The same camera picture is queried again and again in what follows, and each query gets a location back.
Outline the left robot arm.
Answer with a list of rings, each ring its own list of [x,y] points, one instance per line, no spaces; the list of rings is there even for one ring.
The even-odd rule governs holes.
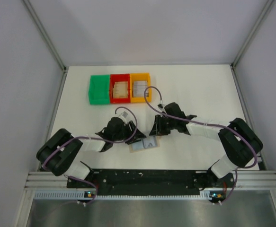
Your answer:
[[[83,152],[105,152],[115,142],[127,145],[146,138],[132,120],[113,117],[101,131],[92,136],[74,137],[68,130],[59,129],[37,152],[36,158],[44,170],[55,176],[71,176],[84,180],[91,168],[82,161]]]

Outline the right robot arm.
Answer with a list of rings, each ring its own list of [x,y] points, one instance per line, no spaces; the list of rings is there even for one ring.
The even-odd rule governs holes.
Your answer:
[[[208,169],[208,174],[218,179],[235,169],[245,168],[263,149],[262,141],[241,118],[235,118],[224,126],[196,115],[185,115],[175,102],[168,105],[159,103],[158,108],[150,136],[165,136],[177,130],[188,136],[202,136],[221,142],[225,155]]]

